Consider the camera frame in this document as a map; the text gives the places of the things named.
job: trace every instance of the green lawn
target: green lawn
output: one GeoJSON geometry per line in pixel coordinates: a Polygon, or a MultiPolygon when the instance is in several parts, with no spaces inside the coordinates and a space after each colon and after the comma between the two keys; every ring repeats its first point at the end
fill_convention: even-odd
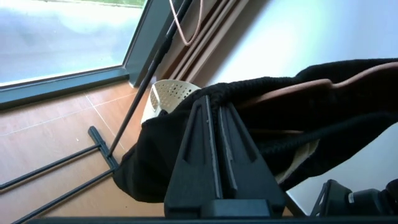
{"type": "Polygon", "coordinates": [[[143,6],[145,0],[82,0],[82,1],[94,1],[103,3],[115,3],[115,4],[128,4],[133,6],[143,6]]]}

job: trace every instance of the perforated plastic basket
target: perforated plastic basket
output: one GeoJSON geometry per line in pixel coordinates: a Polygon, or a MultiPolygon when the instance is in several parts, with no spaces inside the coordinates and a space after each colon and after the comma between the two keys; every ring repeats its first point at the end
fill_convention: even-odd
{"type": "Polygon", "coordinates": [[[189,94],[200,89],[189,82],[178,80],[161,80],[155,82],[150,89],[141,124],[155,118],[161,110],[171,113],[189,94]]]}

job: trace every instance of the window frame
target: window frame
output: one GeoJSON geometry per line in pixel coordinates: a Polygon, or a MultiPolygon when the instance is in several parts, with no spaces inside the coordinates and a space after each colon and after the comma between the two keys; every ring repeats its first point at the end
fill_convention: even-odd
{"type": "MultiPolygon", "coordinates": [[[[176,0],[178,8],[183,0],[176,0]]],[[[122,65],[0,87],[0,110],[129,80],[139,86],[172,23],[168,1],[148,0],[122,65]]]]}

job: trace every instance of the white wall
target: white wall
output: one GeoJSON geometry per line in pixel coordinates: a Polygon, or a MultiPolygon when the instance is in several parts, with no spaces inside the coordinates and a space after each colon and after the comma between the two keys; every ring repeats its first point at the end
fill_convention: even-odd
{"type": "Polygon", "coordinates": [[[397,22],[396,0],[270,0],[207,85],[292,77],[309,65],[336,60],[397,57],[397,22]]]}
{"type": "MultiPolygon", "coordinates": [[[[252,8],[241,19],[250,10],[258,10],[257,16],[246,27],[245,21],[238,21],[229,32],[203,71],[214,74],[204,85],[292,77],[309,65],[337,60],[398,57],[396,0],[251,1],[252,8]]],[[[397,134],[395,124],[350,160],[288,193],[309,214],[328,179],[354,191],[383,189],[398,178],[397,134]]]]}

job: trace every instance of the black garment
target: black garment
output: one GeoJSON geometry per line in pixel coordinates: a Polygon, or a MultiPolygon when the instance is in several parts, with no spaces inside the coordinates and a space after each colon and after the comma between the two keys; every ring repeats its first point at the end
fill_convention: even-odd
{"type": "MultiPolygon", "coordinates": [[[[326,63],[308,67],[293,78],[264,77],[219,83],[197,90],[172,113],[142,124],[138,142],[124,155],[119,169],[114,173],[114,181],[138,201],[163,202],[190,109],[201,96],[210,97],[216,126],[217,109],[226,102],[239,103],[269,91],[321,78],[339,83],[365,69],[396,61],[398,59],[326,63]]],[[[395,80],[375,83],[376,93],[366,92],[365,96],[359,90],[356,93],[325,93],[305,99],[301,104],[293,104],[293,108],[289,108],[289,105],[273,105],[238,112],[248,129],[303,131],[303,134],[275,139],[252,136],[274,175],[291,164],[298,147],[320,139],[316,151],[280,184],[282,189],[288,190],[308,177],[321,175],[341,164],[398,122],[398,105],[388,97],[394,97],[389,95],[389,91],[395,90],[394,83],[398,83],[398,76],[395,80]],[[275,110],[279,106],[286,110],[275,110]]]]}

